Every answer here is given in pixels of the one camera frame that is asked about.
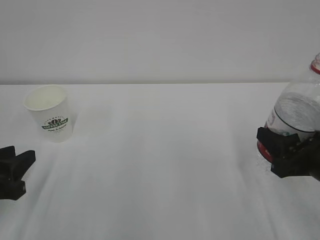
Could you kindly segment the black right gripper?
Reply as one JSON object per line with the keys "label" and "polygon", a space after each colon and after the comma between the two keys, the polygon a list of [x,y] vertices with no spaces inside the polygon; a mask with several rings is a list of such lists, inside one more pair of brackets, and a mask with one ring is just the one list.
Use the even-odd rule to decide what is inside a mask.
{"label": "black right gripper", "polygon": [[257,149],[279,178],[311,176],[320,179],[320,133],[301,141],[298,134],[280,135],[257,129]]}

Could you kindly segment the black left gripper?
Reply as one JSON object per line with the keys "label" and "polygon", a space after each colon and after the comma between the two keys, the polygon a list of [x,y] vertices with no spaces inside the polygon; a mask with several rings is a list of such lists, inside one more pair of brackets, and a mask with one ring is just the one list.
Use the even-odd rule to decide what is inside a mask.
{"label": "black left gripper", "polygon": [[16,155],[14,146],[0,149],[0,199],[18,200],[26,193],[26,183],[21,180],[36,161],[36,152],[27,150]]}

